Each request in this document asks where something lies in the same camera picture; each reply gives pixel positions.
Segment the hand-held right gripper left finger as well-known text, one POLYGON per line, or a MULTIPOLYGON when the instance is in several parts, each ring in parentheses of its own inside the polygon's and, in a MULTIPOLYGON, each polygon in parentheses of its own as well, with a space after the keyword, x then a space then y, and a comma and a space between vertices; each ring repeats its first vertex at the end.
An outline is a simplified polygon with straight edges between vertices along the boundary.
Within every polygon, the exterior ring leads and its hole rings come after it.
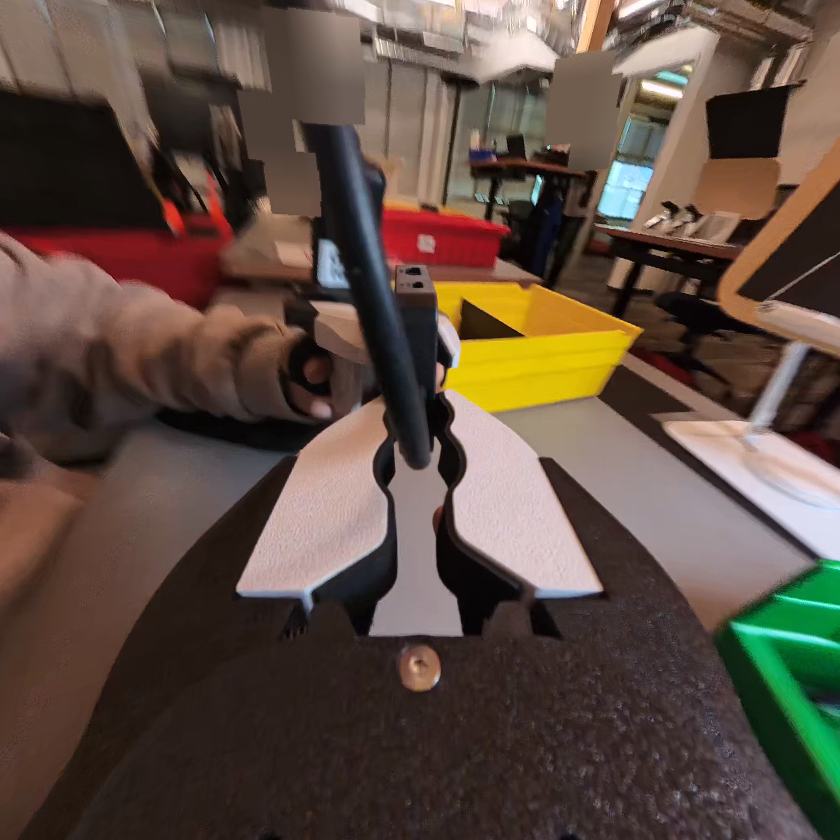
POLYGON ((307 612, 343 573, 384 548, 390 495, 375 458, 392 454, 381 397, 328 426, 294 464, 236 584, 244 598, 299 600, 307 612))

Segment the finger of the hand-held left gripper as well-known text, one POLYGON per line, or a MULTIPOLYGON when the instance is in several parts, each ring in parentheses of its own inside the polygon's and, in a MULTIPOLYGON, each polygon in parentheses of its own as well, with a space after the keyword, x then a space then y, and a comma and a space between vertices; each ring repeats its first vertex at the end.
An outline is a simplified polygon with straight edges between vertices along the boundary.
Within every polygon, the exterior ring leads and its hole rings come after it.
POLYGON ((454 324, 443 313, 437 315, 435 351, 436 372, 448 372, 459 367, 461 341, 454 324))

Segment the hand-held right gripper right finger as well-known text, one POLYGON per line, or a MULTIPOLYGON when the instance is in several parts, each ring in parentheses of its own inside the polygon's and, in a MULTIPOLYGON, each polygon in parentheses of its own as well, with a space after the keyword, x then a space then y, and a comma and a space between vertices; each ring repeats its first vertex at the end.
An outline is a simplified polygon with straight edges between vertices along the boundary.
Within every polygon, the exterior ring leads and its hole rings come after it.
POLYGON ((536 451, 453 390, 437 396, 447 486, 437 573, 462 617, 499 604, 600 596, 603 584, 536 451))

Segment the yellow plastic bin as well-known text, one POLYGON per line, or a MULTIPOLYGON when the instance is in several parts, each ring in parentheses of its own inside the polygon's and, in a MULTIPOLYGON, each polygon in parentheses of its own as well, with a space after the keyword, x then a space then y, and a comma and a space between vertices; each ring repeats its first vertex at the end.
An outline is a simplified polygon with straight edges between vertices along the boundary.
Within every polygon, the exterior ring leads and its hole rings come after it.
POLYGON ((643 329, 540 286, 437 282, 437 304, 458 331, 466 299, 519 339, 461 341, 447 387, 489 413, 594 397, 643 329))

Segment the green plastic bin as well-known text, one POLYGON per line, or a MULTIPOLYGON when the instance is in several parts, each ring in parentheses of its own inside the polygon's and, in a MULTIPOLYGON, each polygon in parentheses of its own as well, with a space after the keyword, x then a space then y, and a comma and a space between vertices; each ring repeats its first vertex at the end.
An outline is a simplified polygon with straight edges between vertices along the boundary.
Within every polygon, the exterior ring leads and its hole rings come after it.
POLYGON ((839 838, 839 562, 819 560, 715 636, 759 744, 822 838, 839 838))

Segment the person's left forearm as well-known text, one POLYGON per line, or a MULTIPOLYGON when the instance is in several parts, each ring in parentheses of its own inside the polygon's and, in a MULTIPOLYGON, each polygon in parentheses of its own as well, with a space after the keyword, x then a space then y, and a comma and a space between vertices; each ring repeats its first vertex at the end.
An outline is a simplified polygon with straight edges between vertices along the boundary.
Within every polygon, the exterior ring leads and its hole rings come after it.
POLYGON ((1 321, 3 438, 97 447, 161 410, 312 424, 288 379, 303 333, 278 318, 198 311, 3 234, 1 321))

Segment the person's left hand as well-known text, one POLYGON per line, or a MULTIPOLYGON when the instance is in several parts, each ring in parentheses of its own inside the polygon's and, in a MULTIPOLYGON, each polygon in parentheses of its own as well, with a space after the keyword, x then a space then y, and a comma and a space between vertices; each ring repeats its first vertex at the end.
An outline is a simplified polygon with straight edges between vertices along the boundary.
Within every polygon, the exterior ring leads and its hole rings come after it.
POLYGON ((327 353, 310 354, 294 370, 280 373, 280 383, 291 410, 317 422, 333 419, 331 377, 333 366, 327 353))

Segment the black bin divider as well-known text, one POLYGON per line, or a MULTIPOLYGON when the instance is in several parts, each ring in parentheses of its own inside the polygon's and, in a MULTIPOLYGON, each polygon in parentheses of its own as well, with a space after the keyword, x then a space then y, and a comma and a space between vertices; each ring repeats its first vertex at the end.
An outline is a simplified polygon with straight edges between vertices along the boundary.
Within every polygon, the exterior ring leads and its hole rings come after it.
POLYGON ((488 311, 464 299, 460 306, 458 336, 465 341, 512 340, 523 335, 488 311))

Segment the hanging dark blue jacket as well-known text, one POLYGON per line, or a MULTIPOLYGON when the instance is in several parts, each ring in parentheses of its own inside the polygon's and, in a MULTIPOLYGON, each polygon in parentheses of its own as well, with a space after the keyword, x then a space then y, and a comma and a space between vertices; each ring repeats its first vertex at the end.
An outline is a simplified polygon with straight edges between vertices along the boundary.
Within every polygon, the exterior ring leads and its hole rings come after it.
POLYGON ((562 227, 567 187, 567 178, 546 178, 532 211, 529 228, 531 235, 528 254, 529 270, 541 279, 562 227))

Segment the wooden standing desk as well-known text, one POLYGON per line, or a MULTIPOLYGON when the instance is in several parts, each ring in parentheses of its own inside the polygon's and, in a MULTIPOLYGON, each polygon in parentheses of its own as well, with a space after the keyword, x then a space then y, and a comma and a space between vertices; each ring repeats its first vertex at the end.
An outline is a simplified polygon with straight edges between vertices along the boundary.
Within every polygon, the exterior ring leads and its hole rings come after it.
POLYGON ((490 189, 484 212, 484 220, 491 222, 497 205, 497 195, 501 184, 509 180, 521 180, 526 176, 556 176, 561 180, 563 195, 567 196, 570 189, 570 182, 577 180, 583 182, 589 191, 595 183, 596 171, 577 172, 567 167, 546 161, 531 161, 503 157, 501 159, 485 159, 481 161, 469 161, 470 176, 476 180, 487 179, 490 181, 490 189))

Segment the red container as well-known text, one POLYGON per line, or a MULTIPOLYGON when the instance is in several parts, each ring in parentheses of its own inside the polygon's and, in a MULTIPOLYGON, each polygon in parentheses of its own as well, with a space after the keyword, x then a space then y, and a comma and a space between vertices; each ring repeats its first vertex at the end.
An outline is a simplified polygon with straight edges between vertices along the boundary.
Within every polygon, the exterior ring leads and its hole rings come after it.
POLYGON ((205 309, 222 281, 220 255, 235 235, 213 219, 188 217, 169 228, 2 226, 39 256, 77 256, 118 281, 138 281, 205 309))

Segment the wooden desk with black legs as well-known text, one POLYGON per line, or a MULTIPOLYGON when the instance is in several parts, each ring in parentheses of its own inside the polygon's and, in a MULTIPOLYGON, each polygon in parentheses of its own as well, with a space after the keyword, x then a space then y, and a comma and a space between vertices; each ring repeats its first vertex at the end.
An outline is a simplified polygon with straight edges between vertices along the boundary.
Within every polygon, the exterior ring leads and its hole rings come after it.
POLYGON ((631 263, 610 310, 610 314, 618 319, 624 318, 644 268, 657 268, 688 280, 697 280, 701 287, 715 291, 720 278, 743 251, 740 245, 636 233, 602 224, 594 225, 593 229, 610 238, 611 256, 631 263))

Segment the black office chair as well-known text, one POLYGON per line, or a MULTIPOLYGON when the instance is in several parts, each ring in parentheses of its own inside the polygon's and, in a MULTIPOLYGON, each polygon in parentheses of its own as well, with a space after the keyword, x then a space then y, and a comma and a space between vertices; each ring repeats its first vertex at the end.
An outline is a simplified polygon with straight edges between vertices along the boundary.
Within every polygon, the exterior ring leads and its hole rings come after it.
POLYGON ((685 292, 671 291, 661 294, 656 298, 655 306, 666 313, 670 321, 685 329, 679 339, 681 349, 659 355, 665 365, 661 370, 675 374, 679 381, 696 390, 697 374, 707 375, 731 388, 732 384, 728 379, 697 358, 697 347, 705 338, 729 341, 728 333, 754 335, 760 331, 745 322, 731 318, 718 304, 685 292))

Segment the cluster of grey tools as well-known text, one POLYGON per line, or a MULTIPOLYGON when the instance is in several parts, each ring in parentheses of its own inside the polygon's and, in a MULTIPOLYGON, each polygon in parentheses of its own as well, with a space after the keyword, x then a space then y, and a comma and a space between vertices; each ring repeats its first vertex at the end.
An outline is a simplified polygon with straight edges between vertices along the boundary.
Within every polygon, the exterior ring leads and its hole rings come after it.
POLYGON ((672 238, 694 238, 703 225, 705 216, 694 204, 679 206, 665 201, 662 210, 644 223, 643 232, 672 238))

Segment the white board stand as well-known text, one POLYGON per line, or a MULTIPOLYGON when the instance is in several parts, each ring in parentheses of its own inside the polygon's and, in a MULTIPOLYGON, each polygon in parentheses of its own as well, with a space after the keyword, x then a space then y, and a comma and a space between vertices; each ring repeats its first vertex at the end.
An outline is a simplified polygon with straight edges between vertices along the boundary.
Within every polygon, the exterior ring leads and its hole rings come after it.
POLYGON ((665 432, 820 560, 839 561, 839 472, 772 423, 809 350, 839 349, 838 319, 787 302, 759 305, 759 326, 789 342, 745 421, 667 421, 665 432))

